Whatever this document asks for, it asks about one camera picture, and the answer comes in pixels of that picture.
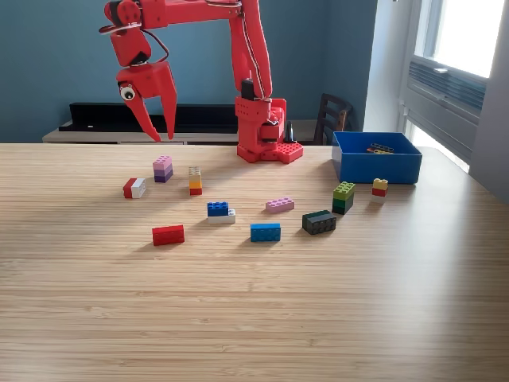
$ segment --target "white lego brick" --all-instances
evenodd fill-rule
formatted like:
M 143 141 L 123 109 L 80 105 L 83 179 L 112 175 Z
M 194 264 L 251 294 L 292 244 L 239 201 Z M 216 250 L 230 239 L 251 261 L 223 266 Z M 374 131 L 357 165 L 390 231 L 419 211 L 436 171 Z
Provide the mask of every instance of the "white lego brick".
M 209 224 L 234 224 L 235 223 L 235 210 L 228 209 L 228 216 L 209 216 Z
M 380 203 L 383 205 L 385 203 L 386 197 L 378 197 L 376 195 L 371 195 L 371 201 L 374 203 Z
M 136 182 L 130 188 L 133 193 L 133 199 L 140 199 L 146 191 L 146 181 L 142 177 L 136 179 Z

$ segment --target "lego brick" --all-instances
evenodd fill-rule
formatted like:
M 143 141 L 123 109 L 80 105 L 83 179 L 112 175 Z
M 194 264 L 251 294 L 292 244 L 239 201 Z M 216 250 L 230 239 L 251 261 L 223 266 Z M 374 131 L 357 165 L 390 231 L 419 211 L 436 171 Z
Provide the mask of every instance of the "lego brick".
M 123 191 L 124 191 L 124 197 L 126 199 L 132 199 L 133 198 L 133 192 L 132 190 L 130 189 L 133 184 L 136 182 L 136 178 L 135 177 L 132 177 L 127 183 L 126 185 L 124 185 L 124 188 L 123 188 Z
M 384 145 L 379 145 L 378 143 L 371 144 L 371 148 L 373 148 L 375 150 L 379 150 L 379 151 L 386 151 L 387 153 L 391 153 L 391 154 L 394 153 L 394 149 L 392 147 L 387 147 L 387 146 L 384 146 Z
M 346 201 L 356 191 L 356 185 L 344 181 L 334 190 L 334 199 Z
M 166 174 L 166 176 L 164 177 L 156 177 L 154 176 L 153 179 L 156 183 L 166 183 L 167 181 L 169 181 L 169 179 L 173 176 L 173 171 L 170 171 L 169 173 Z
M 251 225 L 251 242 L 262 241 L 280 241 L 281 225 L 280 224 L 252 224 Z
M 340 215 L 346 215 L 348 211 L 350 211 L 350 209 L 352 208 L 353 206 L 353 199 L 350 201 L 348 200 L 346 205 L 343 207 L 336 207 L 336 206 L 332 206 L 332 213 L 337 213 L 337 214 L 340 214 Z
M 324 211 L 312 212 L 312 213 L 308 213 L 306 215 L 302 215 L 302 227 L 304 227 L 306 220 L 311 219 L 312 217 L 315 217 L 315 216 L 325 215 L 326 213 L 330 213 L 330 212 L 327 210 L 324 210 Z
M 133 199 L 140 199 L 146 191 L 146 180 L 142 177 L 136 179 L 136 182 L 131 186 Z
M 162 155 L 152 164 L 154 170 L 164 171 L 167 167 L 172 164 L 172 158 L 166 155 Z
M 153 175 L 155 177 L 165 177 L 166 175 L 168 175 L 169 173 L 172 173 L 172 172 L 173 172 L 173 165 L 169 165 L 164 170 L 154 170 Z
M 376 195 L 371 195 L 371 201 L 375 203 L 380 203 L 383 205 L 385 203 L 386 197 L 377 197 Z
M 389 182 L 386 181 L 385 179 L 378 179 L 376 178 L 374 181 L 373 181 L 373 188 L 374 189 L 382 189 L 382 190 L 386 190 L 389 188 Z
M 342 201 L 341 199 L 332 199 L 332 205 L 334 207 L 340 207 L 340 208 L 344 209 L 346 207 L 346 205 L 347 205 L 347 202 L 346 201 Z
M 189 181 L 201 181 L 200 167 L 189 167 Z
M 201 184 L 201 181 L 189 181 L 189 188 L 190 189 L 201 189 L 201 188 L 203 188 L 203 185 Z
M 189 195 L 195 197 L 196 195 L 203 195 L 202 189 L 189 189 Z
M 282 197 L 275 201 L 267 201 L 265 210 L 270 213 L 279 213 L 295 209 L 295 202 L 289 197 Z
M 388 189 L 371 189 L 371 195 L 376 195 L 377 197 L 386 197 Z
M 234 209 L 228 209 L 228 216 L 209 216 L 209 224 L 234 224 L 236 213 Z
M 336 222 L 337 218 L 331 213 L 327 213 L 308 219 L 303 229 L 310 235 L 318 235 L 319 233 L 334 231 Z
M 355 194 L 349 197 L 346 201 L 342 201 L 341 199 L 332 199 L 332 207 L 346 209 L 348 211 L 353 206 L 354 200 Z
M 184 243 L 184 226 L 176 225 L 173 227 L 154 228 L 152 230 L 153 245 L 167 245 Z
M 207 203 L 207 216 L 228 216 L 228 203 L 226 201 Z

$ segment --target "green lego brick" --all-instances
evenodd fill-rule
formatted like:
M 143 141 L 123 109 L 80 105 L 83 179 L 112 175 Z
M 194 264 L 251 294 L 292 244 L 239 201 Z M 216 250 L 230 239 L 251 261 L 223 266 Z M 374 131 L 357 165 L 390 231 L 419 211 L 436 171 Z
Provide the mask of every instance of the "green lego brick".
M 327 210 L 324 210 L 324 211 L 319 211 L 319 212 L 308 213 L 307 215 L 302 215 L 302 227 L 305 228 L 306 221 L 308 219 L 311 219 L 312 217 L 315 217 L 315 216 L 325 215 L 326 213 L 330 213 L 330 212 Z
M 332 213 L 338 213 L 340 215 L 346 215 L 347 212 L 350 210 L 350 208 L 353 206 L 353 198 L 350 198 L 350 199 L 352 199 L 352 201 L 351 202 L 347 201 L 347 204 L 345 205 L 344 208 L 333 206 L 332 207 Z
M 349 210 L 353 206 L 354 199 L 355 195 L 352 195 L 346 201 L 342 201 L 341 199 L 332 199 L 332 207 Z
M 334 190 L 334 199 L 346 201 L 356 191 L 356 185 L 344 181 Z
M 333 207 L 339 207 L 340 209 L 344 209 L 346 205 L 347 205 L 346 201 L 342 201 L 341 199 L 332 199 Z

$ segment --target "chair backrest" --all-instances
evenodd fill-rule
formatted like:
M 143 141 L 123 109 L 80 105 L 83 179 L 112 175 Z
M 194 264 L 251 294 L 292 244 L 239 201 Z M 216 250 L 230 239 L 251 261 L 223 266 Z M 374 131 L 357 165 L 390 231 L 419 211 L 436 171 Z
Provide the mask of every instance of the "chair backrest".
M 323 94 L 313 144 L 323 146 L 325 135 L 327 144 L 332 145 L 332 133 L 334 131 L 344 131 L 352 110 L 352 105 L 341 98 Z

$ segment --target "pink lego brick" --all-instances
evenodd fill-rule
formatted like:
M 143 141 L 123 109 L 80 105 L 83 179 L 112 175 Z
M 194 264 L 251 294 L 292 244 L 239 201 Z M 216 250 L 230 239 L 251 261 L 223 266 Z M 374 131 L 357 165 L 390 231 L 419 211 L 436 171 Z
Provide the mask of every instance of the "pink lego brick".
M 172 157 L 162 155 L 153 163 L 154 170 L 166 170 L 172 164 Z
M 282 197 L 275 201 L 267 201 L 265 210 L 269 213 L 279 213 L 295 208 L 295 202 L 289 197 Z

